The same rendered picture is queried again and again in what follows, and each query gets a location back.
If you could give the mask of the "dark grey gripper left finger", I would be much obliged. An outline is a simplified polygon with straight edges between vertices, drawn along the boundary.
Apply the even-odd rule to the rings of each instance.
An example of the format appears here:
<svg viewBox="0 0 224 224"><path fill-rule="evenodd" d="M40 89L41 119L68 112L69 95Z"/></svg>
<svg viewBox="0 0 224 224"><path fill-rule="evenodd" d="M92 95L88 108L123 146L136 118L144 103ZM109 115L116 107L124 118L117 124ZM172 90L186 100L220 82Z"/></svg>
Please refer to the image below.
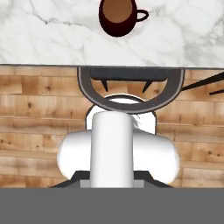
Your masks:
<svg viewBox="0 0 224 224"><path fill-rule="evenodd" d="M52 188L63 188L63 187L81 188L81 183L84 180L89 180L89 178L90 178L90 171L76 171L69 180L61 182L57 185L53 185Z"/></svg>

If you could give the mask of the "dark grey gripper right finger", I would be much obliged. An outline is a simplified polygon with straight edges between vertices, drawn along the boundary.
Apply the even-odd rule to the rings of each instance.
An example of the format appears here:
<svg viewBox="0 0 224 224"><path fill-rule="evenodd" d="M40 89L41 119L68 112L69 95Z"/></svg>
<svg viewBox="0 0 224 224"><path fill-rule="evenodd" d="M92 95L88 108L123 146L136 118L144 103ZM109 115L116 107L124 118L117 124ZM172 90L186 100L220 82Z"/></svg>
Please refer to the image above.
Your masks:
<svg viewBox="0 0 224 224"><path fill-rule="evenodd" d="M170 185L155 180L148 171L134 171L134 187L135 188L171 188Z"/></svg>

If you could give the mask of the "dark red cup hot chocolate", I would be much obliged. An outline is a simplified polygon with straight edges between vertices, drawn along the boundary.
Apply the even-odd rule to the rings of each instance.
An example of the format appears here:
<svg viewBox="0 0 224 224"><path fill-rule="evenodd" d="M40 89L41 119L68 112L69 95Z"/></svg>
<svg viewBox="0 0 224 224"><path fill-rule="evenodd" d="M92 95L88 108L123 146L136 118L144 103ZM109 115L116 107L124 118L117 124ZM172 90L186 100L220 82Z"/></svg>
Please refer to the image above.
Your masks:
<svg viewBox="0 0 224 224"><path fill-rule="evenodd" d="M137 22L149 17L147 10L139 10L136 0L101 0L98 18L101 28L111 37L129 34Z"/></svg>

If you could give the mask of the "white rounded horizontal cylinder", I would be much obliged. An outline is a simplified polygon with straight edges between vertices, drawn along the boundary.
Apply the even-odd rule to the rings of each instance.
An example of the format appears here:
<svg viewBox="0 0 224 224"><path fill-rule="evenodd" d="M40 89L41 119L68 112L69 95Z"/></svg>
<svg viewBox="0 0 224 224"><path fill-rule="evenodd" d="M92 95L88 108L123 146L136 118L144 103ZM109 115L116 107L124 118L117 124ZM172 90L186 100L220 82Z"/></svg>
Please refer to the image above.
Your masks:
<svg viewBox="0 0 224 224"><path fill-rule="evenodd" d="M92 187L132 187L134 172L147 172L170 184L179 173L179 154L166 137L141 130L87 130L68 134L59 146L60 172L70 179L75 173L90 173Z"/></svg>

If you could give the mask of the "white round black-rimmed disc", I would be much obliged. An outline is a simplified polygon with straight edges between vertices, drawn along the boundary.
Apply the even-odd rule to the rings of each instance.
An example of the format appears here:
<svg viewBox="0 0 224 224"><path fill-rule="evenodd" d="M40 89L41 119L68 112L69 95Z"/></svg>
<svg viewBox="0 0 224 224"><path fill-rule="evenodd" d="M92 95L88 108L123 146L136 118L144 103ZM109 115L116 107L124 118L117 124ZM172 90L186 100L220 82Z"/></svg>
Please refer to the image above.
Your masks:
<svg viewBox="0 0 224 224"><path fill-rule="evenodd" d="M106 99L112 102L125 103L125 104L144 102L143 99L134 96L133 94L109 94L106 96ZM89 110L86 113L86 119L85 119L86 130L92 129L92 119L94 114L102 111L103 108L100 108L95 104L89 108ZM136 128L145 132L149 132L151 134L157 133L157 115L154 111L144 114L133 115L132 117L134 119L133 123Z"/></svg>

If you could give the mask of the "black stool legs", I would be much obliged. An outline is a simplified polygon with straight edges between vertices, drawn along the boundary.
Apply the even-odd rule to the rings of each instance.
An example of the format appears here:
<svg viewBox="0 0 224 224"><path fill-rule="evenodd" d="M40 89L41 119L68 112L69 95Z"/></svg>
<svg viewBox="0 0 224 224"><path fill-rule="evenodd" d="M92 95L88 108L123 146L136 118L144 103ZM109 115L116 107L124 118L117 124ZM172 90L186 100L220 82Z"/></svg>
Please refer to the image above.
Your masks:
<svg viewBox="0 0 224 224"><path fill-rule="evenodd" d="M182 88L182 91L199 88L199 87L202 87L202 86L205 86L208 84L212 84L215 82L219 82L219 81L224 81L224 72L217 73L217 74L210 76L204 80L199 80L197 82L194 82L193 84L187 85Z"/></svg>

